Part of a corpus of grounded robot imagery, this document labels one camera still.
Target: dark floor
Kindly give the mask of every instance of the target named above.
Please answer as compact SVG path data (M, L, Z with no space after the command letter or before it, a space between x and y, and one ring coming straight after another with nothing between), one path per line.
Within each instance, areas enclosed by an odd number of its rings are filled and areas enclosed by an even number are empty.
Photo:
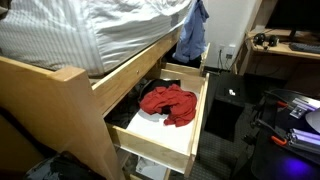
M219 76L211 75L207 93L207 110L210 111L211 103L214 99L214 84ZM231 171L235 166L237 155L244 149L245 143L241 140L244 135L250 132L251 128L248 123L248 117L254 104L258 103L265 90L282 88L283 81L268 79L257 76L245 76L244 84L246 90L245 108L239 116L235 125L234 142L222 139L212 133L204 130L206 121L202 124L200 135L198 158L193 166L191 175L188 179L215 180L229 179ZM170 179L184 179L183 175L171 172Z

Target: monitor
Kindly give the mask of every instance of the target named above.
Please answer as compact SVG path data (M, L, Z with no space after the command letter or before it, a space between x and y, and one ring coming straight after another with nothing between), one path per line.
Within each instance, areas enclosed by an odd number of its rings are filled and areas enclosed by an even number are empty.
M320 0L278 0L266 25L270 29L320 32Z

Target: white bedsheet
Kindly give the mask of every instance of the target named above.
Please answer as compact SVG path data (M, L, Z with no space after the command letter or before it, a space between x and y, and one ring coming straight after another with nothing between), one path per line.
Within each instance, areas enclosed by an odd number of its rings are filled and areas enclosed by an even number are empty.
M183 23L191 0L12 0L0 21L9 58L101 75Z

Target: computer tower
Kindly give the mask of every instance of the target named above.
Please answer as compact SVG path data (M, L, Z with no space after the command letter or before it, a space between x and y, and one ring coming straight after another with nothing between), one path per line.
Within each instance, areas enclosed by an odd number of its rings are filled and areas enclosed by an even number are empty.
M205 131L233 141L235 124L245 106L245 86L242 76L222 73L215 83L215 94Z

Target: white wall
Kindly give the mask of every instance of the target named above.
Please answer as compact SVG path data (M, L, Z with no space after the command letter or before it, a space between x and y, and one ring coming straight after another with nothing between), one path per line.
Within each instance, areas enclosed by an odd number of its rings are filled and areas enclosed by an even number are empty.
M218 67L219 45L224 44L223 66L229 44L236 45L231 65L245 35L256 0L203 0L210 18L205 24L206 42L211 43L206 66Z

